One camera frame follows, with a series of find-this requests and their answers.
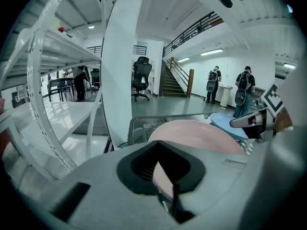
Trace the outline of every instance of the mesh chair back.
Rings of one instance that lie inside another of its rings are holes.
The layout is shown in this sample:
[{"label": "mesh chair back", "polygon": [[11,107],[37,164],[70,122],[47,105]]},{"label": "mesh chair back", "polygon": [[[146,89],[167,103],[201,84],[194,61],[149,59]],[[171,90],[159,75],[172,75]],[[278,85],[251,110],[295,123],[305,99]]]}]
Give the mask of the mesh chair back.
[{"label": "mesh chair back", "polygon": [[138,89],[147,89],[148,83],[148,76],[150,71],[152,70],[152,65],[144,62],[136,61],[133,64],[134,67],[134,79],[132,82],[133,87]]}]

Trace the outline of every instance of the office chair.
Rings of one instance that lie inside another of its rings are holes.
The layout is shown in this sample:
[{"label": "office chair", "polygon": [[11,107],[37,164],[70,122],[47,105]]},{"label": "office chair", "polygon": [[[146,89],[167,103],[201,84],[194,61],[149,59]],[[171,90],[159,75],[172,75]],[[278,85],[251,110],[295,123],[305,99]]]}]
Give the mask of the office chair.
[{"label": "office chair", "polygon": [[91,71],[91,75],[92,75],[92,85],[97,87],[92,91],[93,93],[99,90],[99,87],[100,87],[99,69],[93,69],[93,71]]},{"label": "office chair", "polygon": [[140,94],[140,91],[146,90],[149,86],[148,76],[152,70],[152,65],[148,63],[149,58],[139,57],[138,60],[133,64],[134,67],[134,78],[132,81],[132,87],[136,90],[136,93],[131,94],[134,96],[134,101],[136,102],[139,96],[146,97],[149,101],[149,98],[146,94]]}]

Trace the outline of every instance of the white column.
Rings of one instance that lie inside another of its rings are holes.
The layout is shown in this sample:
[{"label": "white column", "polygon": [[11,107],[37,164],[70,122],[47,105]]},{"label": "white column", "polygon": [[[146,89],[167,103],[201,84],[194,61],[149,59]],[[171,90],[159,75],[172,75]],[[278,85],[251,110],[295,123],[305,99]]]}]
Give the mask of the white column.
[{"label": "white column", "polygon": [[146,57],[153,61],[154,68],[154,84],[153,92],[159,94],[161,63],[163,54],[164,42],[161,41],[148,41]]},{"label": "white column", "polygon": [[117,0],[102,49],[101,85],[114,146],[127,141],[131,115],[131,55],[142,0]]}]

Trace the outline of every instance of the pink plate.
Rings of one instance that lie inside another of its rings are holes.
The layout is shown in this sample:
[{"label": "pink plate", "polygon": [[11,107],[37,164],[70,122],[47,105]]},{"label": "pink plate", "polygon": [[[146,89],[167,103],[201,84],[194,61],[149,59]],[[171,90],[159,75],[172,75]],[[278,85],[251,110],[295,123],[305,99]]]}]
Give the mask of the pink plate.
[{"label": "pink plate", "polygon": [[[224,131],[194,120],[176,120],[158,127],[149,141],[165,140],[209,151],[244,154],[239,144]],[[158,163],[153,182],[169,199],[173,198],[173,185]]]}]

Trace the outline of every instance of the ceiling light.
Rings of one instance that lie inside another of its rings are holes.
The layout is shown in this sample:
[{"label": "ceiling light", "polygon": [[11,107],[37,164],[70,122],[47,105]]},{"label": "ceiling light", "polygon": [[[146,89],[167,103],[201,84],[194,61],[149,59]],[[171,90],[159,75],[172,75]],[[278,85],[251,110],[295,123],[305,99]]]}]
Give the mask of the ceiling light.
[{"label": "ceiling light", "polygon": [[186,60],[188,60],[188,59],[190,59],[190,58],[184,58],[184,59],[181,59],[181,60],[179,60],[179,61],[177,61],[177,62],[186,61]]},{"label": "ceiling light", "polygon": [[291,68],[291,69],[295,69],[295,66],[294,66],[294,65],[290,65],[290,64],[287,64],[287,63],[284,63],[283,66],[284,66],[284,67]]},{"label": "ceiling light", "polygon": [[292,7],[289,4],[287,4],[287,7],[288,7],[289,12],[293,13],[293,9],[292,9]]},{"label": "ceiling light", "polygon": [[218,53],[218,52],[223,52],[223,50],[221,48],[216,49],[216,50],[212,50],[206,53],[202,53],[201,56],[206,56],[206,55],[210,55],[210,54],[214,54],[214,53]]}]

